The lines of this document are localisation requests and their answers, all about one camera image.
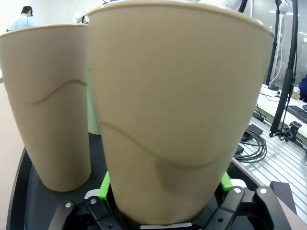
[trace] beige paper cup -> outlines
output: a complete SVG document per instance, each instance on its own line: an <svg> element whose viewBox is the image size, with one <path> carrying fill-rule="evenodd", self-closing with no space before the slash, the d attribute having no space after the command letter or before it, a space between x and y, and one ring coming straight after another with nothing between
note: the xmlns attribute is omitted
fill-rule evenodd
<svg viewBox="0 0 307 230"><path fill-rule="evenodd" d="M167 0L106 4L89 20L98 122L119 209L145 224L191 219L212 198L248 125L272 33L240 13Z"/></svg>
<svg viewBox="0 0 307 230"><path fill-rule="evenodd" d="M43 184L65 192L91 174L87 132L87 25L0 36L0 65L24 145Z"/></svg>

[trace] black tray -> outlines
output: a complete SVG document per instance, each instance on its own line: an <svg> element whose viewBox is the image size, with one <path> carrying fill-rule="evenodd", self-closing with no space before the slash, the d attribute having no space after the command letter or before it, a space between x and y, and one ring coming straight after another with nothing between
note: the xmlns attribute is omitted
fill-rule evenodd
<svg viewBox="0 0 307 230"><path fill-rule="evenodd" d="M88 191L100 188L106 174L101 136L89 134L89 140L91 176L78 189L65 193L51 191L42 184L24 150L12 191L7 230L48 230L60 202L73 200L79 203Z"/></svg>

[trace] person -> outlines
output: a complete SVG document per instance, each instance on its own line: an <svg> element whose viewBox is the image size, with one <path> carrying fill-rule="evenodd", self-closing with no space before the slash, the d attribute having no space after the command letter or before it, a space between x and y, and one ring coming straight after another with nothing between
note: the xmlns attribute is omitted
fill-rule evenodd
<svg viewBox="0 0 307 230"><path fill-rule="evenodd" d="M27 27L35 26L33 19L33 9L31 6L24 6L21 11L21 16L16 19L10 28L10 31L20 30Z"/></svg>
<svg viewBox="0 0 307 230"><path fill-rule="evenodd" d="M300 84L294 87L292 98L307 101L307 74Z"/></svg>

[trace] table surface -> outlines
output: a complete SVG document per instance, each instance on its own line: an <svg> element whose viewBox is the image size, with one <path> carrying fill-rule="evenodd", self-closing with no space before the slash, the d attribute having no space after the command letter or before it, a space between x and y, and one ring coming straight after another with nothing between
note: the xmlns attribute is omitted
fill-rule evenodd
<svg viewBox="0 0 307 230"><path fill-rule="evenodd" d="M268 96L259 94L259 97L258 97L258 100L257 100L259 108L261 110L267 112L271 116L275 116L277 106L278 106L278 102L279 102L279 98L277 98L277 97L271 98L269 96L275 96L277 91L269 90L267 88L267 86L263 84L262 87L261 87L260 93L268 95ZM289 103L289 105L296 105L300 108L303 108L303 105L305 105L305 104L306 104L305 102L303 102L301 100L296 100L296 99L293 99L293 98L291 98L290 103ZM302 136L304 136L305 138L307 138L307 124L301 122L294 115L292 115L288 112L286 114L286 118L285 118L284 122L287 125L289 125L293 121L297 121L298 123L302 124L302 127L298 130L298 133L301 134Z"/></svg>

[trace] black cable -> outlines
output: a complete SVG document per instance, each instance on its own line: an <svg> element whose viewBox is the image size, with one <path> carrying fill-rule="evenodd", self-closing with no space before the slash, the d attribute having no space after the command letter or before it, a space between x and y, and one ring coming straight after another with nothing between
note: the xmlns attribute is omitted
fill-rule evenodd
<svg viewBox="0 0 307 230"><path fill-rule="evenodd" d="M260 115L260 119L261 119L262 122L264 122L264 118L263 118L262 115L261 115L261 112L260 112L258 103L256 103L256 106L257 106L257 108L258 108L258 112L259 112L259 115Z"/></svg>
<svg viewBox="0 0 307 230"><path fill-rule="evenodd" d="M270 100L267 96L265 96L270 102L279 102L279 101L274 101L274 100Z"/></svg>
<svg viewBox="0 0 307 230"><path fill-rule="evenodd" d="M253 144L250 142L243 142L243 141L241 141L240 143L244 145L258 147L258 149L252 154L245 156L235 155L234 158L242 163L258 163L262 161L267 155L268 151L267 151L266 141L253 130L247 129L245 132L247 134L250 134L256 143Z"/></svg>
<svg viewBox="0 0 307 230"><path fill-rule="evenodd" d="M276 96L270 96L270 95L266 95L266 94L264 94L264 93L260 93L261 95L264 95L264 96L267 96L267 97L276 97Z"/></svg>
<svg viewBox="0 0 307 230"><path fill-rule="evenodd" d="M295 62L295 52L297 50L297 34L298 34L298 2L297 0L293 0L292 5L293 5L293 23L292 23L292 36L291 36L291 44L290 44L289 62L288 62L289 70L293 70L293 66Z"/></svg>
<svg viewBox="0 0 307 230"><path fill-rule="evenodd" d="M240 8L239 8L239 12L241 12L241 13L244 12L247 3L248 3L248 0L242 0L241 5L240 5Z"/></svg>
<svg viewBox="0 0 307 230"><path fill-rule="evenodd" d="M297 67L297 54L298 54L298 46L297 46L297 42L296 42L296 56L295 56L295 67L294 67L294 82L295 82L295 79L296 79L296 67Z"/></svg>
<svg viewBox="0 0 307 230"><path fill-rule="evenodd" d="M270 84L272 70L273 70L273 65L274 65L274 59L275 59L276 47L277 47L279 15L280 15L279 7L277 7L277 10L276 10L276 20L275 20L275 36L274 36L274 41L273 41L273 47L272 47L272 53L271 53L271 60L270 60L270 64L269 64L269 70L268 70L267 78L266 78L266 81L265 81L266 85Z"/></svg>
<svg viewBox="0 0 307 230"><path fill-rule="evenodd" d="M287 111L288 111L288 107L289 107L289 103L290 103L290 98L291 98L291 96L289 96L289 98L288 98L287 106L286 106L285 111L284 111L282 127L281 127L280 130L282 130L282 129L283 129L283 126L284 126L284 120L285 120L285 118L286 118L286 113L287 113Z"/></svg>

